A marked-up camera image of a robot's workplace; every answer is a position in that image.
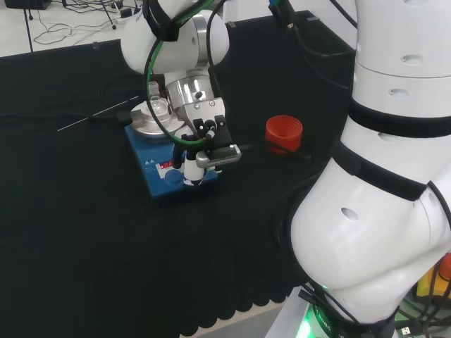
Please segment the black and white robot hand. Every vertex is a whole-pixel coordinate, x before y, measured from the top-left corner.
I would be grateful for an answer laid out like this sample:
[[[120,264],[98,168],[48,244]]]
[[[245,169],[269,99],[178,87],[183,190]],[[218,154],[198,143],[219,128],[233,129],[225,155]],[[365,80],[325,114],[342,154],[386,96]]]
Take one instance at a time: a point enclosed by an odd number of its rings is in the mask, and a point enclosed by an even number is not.
[[[183,182],[188,186],[198,186],[202,183],[205,169],[200,168],[196,162],[196,155],[203,150],[203,146],[187,148],[184,145],[174,144],[172,164],[177,170],[183,168]]]

